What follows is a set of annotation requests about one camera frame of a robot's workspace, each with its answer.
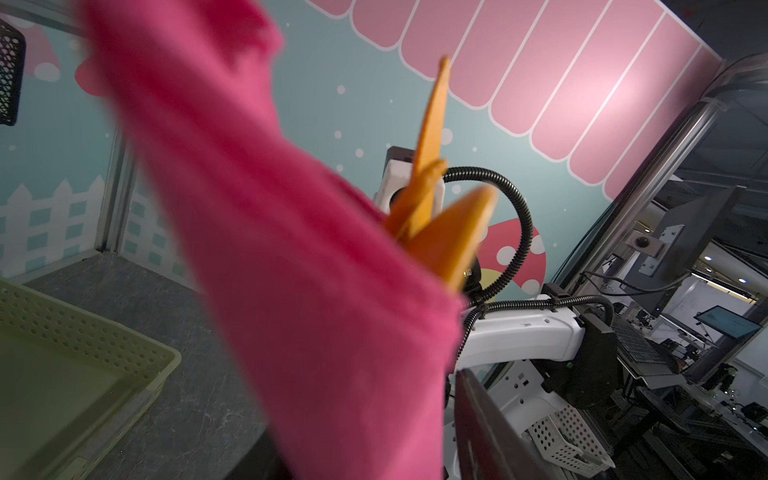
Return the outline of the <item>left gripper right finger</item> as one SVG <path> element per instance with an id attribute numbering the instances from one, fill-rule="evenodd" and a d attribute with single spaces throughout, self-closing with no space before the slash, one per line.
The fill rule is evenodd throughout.
<path id="1" fill-rule="evenodd" d="M 550 478 L 468 369 L 456 373 L 455 435 L 463 480 Z"/>

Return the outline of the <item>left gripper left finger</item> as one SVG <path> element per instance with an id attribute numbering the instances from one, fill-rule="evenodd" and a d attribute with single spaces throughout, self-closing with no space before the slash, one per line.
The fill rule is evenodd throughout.
<path id="1" fill-rule="evenodd" d="M 293 480 L 270 432 L 265 430 L 225 480 Z"/>

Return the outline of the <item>pink paper napkin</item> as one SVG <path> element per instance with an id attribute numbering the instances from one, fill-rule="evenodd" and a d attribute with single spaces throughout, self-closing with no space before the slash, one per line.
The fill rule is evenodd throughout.
<path id="1" fill-rule="evenodd" d="M 439 479 L 460 297 L 281 133 L 253 1 L 82 1 L 100 84 L 298 479 Z"/>

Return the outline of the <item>green perforated plastic basket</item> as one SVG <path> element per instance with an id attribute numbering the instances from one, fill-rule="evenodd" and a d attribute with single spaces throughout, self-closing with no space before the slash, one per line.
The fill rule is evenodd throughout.
<path id="1" fill-rule="evenodd" d="M 180 362 L 117 322 L 3 281 L 2 478 L 86 478 Z"/>

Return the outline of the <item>orange plastic knife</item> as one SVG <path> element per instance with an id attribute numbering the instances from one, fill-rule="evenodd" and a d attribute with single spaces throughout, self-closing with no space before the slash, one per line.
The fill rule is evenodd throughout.
<path id="1" fill-rule="evenodd" d="M 444 56 L 440 59 L 438 74 L 425 109 L 413 164 L 424 165 L 440 159 L 450 71 L 451 60 Z"/>

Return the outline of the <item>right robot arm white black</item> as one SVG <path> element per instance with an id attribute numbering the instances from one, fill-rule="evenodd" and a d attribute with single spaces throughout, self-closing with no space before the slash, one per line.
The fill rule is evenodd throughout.
<path id="1" fill-rule="evenodd" d="M 542 373 L 542 389 L 578 409 L 607 398 L 618 382 L 615 309 L 602 295 L 572 296 L 547 283 L 541 296 L 497 301 L 529 257 L 535 227 L 527 203 L 503 175 L 482 167 L 451 167 L 447 183 L 477 181 L 496 187 L 520 222 L 519 247 L 488 287 L 473 286 L 456 353 L 457 369 L 529 360 Z"/>

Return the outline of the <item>white perforated basket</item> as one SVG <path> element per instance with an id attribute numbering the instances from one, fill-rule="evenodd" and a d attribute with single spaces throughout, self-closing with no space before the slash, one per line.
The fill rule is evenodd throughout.
<path id="1" fill-rule="evenodd" d="M 615 467 L 581 413 L 568 405 L 527 429 L 542 458 L 574 474 L 592 478 Z"/>

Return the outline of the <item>black computer monitor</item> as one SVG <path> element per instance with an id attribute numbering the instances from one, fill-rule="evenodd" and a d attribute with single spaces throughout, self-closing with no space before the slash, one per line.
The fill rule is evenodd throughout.
<path id="1" fill-rule="evenodd" d="M 625 281 L 624 291 L 650 316 L 661 314 L 716 231 L 738 203 L 743 189 L 730 187 L 666 212 L 651 240 L 661 245 L 652 256 L 642 252 Z"/>

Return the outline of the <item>black mesh wall basket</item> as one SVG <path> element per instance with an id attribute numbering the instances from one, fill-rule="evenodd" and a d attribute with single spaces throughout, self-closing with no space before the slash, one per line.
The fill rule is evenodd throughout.
<path id="1" fill-rule="evenodd" d="M 14 126 L 17 122 L 26 57 L 24 35 L 5 20 L 1 20 L 1 124 Z"/>

